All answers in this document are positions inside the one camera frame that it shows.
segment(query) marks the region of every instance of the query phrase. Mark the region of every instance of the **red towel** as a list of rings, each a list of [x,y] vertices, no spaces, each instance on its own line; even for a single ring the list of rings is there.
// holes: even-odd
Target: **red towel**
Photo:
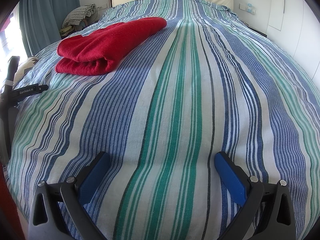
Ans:
[[[145,39],[166,27],[163,18],[150,17],[116,23],[60,42],[57,53],[63,56],[56,72],[95,76],[113,71],[120,60]]]

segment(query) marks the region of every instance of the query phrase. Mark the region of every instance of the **cushion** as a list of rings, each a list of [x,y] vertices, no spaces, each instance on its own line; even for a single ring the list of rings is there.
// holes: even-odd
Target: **cushion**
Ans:
[[[74,9],[64,19],[62,29],[71,25],[79,25],[83,19],[90,17],[96,10],[97,7],[95,4],[88,4]]]
[[[30,57],[18,66],[13,79],[14,86],[16,86],[23,79],[23,77],[34,67],[37,62],[37,57]]]

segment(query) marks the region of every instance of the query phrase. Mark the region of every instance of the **bed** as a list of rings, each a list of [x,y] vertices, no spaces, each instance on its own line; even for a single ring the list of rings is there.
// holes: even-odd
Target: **bed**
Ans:
[[[18,208],[28,219],[38,181],[77,175],[106,151],[111,168],[85,209],[108,239],[217,239],[239,209],[213,165],[223,150],[248,175],[287,181],[303,239],[320,215],[319,91],[212,1],[130,0],[76,34],[155,16],[167,27],[106,75],[57,74],[58,43],[37,55],[18,87],[49,90],[20,104],[4,167]]]

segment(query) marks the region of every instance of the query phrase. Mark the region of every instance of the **teal curtain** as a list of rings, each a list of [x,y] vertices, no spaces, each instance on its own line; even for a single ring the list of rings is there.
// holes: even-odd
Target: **teal curtain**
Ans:
[[[63,20],[79,6],[79,0],[20,0],[20,30],[28,57],[61,40]]]

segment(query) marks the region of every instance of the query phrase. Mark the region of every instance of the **electrical outlet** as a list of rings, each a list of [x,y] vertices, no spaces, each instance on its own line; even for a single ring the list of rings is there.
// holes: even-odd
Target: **electrical outlet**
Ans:
[[[256,14],[256,10],[252,7],[252,5],[250,3],[248,5],[240,3],[239,8],[241,10],[248,12],[248,13]]]

